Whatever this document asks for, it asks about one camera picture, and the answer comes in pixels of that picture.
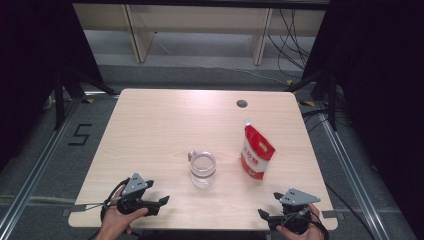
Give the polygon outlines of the person's left hand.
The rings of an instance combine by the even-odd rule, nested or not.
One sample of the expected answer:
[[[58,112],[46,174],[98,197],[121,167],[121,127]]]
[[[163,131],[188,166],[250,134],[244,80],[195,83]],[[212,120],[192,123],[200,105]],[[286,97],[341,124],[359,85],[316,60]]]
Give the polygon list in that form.
[[[148,213],[147,208],[140,208],[128,215],[119,212],[116,200],[113,200],[105,212],[102,225],[95,235],[95,240],[117,240],[122,234],[131,235],[133,221],[144,217]]]

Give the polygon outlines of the dark curtain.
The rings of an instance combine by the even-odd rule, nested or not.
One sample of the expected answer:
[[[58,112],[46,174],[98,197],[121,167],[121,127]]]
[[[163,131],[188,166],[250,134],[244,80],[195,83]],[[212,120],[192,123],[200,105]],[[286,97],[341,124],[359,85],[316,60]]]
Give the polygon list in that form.
[[[370,158],[424,240],[424,0],[329,0],[305,68],[342,88]]]
[[[66,68],[103,81],[71,0],[0,0],[0,171]]]

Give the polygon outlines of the person's right hand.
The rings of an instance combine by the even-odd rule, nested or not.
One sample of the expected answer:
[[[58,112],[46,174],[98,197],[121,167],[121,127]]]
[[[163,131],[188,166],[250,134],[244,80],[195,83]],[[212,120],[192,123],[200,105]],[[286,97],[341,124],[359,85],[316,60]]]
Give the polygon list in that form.
[[[311,223],[308,224],[308,228],[303,234],[296,234],[281,225],[276,226],[276,230],[286,240],[325,240],[326,234],[315,225],[315,222],[319,221],[320,211],[313,204],[309,204],[308,207],[311,210]]]

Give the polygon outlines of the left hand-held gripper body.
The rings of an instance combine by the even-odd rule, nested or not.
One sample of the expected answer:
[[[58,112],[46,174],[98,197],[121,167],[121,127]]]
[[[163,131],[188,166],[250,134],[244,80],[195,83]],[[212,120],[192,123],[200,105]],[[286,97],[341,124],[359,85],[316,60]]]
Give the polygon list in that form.
[[[118,211],[128,215],[142,207],[142,196],[149,188],[149,184],[138,174],[134,173],[121,192],[117,202]]]

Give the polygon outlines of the black metal stand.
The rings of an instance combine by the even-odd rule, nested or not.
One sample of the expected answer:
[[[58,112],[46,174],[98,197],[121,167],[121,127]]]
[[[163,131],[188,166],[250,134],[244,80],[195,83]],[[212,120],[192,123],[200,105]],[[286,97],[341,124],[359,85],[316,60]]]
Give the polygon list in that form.
[[[322,100],[324,96],[327,96],[328,106],[326,113],[328,115],[328,121],[334,131],[336,127],[336,101],[337,101],[337,81],[334,74],[330,70],[319,70],[307,77],[303,77],[302,80],[294,85],[289,86],[286,92],[292,92],[303,88],[304,86],[314,82],[315,86],[311,92],[311,97],[314,100]]]
[[[88,83],[95,88],[105,92],[108,95],[117,96],[119,91],[108,87],[103,83],[102,79],[96,80],[81,71],[71,67],[62,67],[55,74],[54,80],[54,95],[56,100],[56,125],[55,130],[58,130],[65,121],[64,108],[64,91],[67,91],[71,99],[81,99],[85,93],[80,85],[81,82]]]

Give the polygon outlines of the grey tape strip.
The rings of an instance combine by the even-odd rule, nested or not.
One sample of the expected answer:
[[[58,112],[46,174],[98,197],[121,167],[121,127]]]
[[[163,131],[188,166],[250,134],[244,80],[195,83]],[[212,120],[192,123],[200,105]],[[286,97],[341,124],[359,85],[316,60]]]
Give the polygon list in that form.
[[[71,213],[73,212],[83,212],[86,210],[86,205],[85,204],[78,204],[78,205],[73,205],[70,208],[66,208],[62,211],[62,216],[63,217],[69,217]]]
[[[341,212],[331,210],[331,211],[322,211],[324,219],[336,218],[337,220],[343,220],[344,215]]]

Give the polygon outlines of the metal floor rail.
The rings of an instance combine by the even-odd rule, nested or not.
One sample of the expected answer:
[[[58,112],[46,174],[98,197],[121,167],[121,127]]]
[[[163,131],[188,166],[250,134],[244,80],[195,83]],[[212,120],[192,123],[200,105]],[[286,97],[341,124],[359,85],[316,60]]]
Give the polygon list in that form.
[[[0,240],[8,240],[9,236],[13,232],[16,223],[44,174],[54,152],[59,146],[59,143],[68,127],[69,121],[78,106],[79,100],[70,101],[68,108],[65,111],[64,120],[53,131],[41,155],[37,158],[35,165],[31,169],[29,176],[25,179],[23,186],[19,188],[19,192],[14,196],[4,217],[0,220]]]
[[[386,230],[380,214],[378,213],[375,205],[373,204],[368,192],[366,191],[359,175],[351,162],[351,159],[337,133],[337,131],[330,124],[330,116],[325,116],[324,113],[319,114],[323,120],[323,126],[330,140],[330,143],[335,150],[339,159],[341,167],[347,177],[347,180],[352,188],[355,198],[362,210],[369,230],[371,231],[375,240],[390,240],[388,231]]]

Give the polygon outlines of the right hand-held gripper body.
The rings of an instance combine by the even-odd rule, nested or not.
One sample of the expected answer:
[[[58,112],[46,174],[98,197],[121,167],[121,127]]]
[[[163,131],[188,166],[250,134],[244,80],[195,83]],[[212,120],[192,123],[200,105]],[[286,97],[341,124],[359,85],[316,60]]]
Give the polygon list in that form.
[[[294,188],[289,189],[279,198],[283,213],[282,226],[296,234],[303,234],[311,221],[309,205],[320,201],[317,196]]]

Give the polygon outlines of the black top frame bar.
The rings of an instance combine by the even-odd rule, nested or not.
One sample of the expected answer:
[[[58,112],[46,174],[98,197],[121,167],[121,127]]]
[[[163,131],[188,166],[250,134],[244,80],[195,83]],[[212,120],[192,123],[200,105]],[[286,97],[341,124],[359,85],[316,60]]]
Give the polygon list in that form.
[[[72,3],[325,10],[331,0],[70,0]]]

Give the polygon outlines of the beige wooden shelf unit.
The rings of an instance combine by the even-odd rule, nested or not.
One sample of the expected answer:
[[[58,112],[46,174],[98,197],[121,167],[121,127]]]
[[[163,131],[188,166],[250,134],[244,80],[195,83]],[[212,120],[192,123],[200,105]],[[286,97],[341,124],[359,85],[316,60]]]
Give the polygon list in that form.
[[[73,7],[85,30],[128,32],[138,63],[146,60],[156,32],[188,32],[248,35],[253,63],[258,66],[268,35],[314,37],[325,14],[323,10],[275,8],[90,3]]]

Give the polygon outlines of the clear glass jar with lid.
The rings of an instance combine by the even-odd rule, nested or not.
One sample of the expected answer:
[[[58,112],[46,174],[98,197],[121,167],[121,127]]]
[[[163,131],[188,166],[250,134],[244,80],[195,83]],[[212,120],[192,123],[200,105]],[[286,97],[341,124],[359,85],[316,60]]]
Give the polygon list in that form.
[[[188,153],[191,181],[199,189],[211,188],[216,180],[217,164],[215,157],[207,152],[191,150]]]

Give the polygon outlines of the red and white sugar bag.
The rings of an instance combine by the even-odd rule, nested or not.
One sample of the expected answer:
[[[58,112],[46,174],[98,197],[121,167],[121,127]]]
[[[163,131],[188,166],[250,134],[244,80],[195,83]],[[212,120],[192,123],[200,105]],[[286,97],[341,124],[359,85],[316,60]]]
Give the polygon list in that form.
[[[244,121],[245,135],[241,149],[241,165],[253,179],[262,180],[275,153],[272,144],[251,124]]]

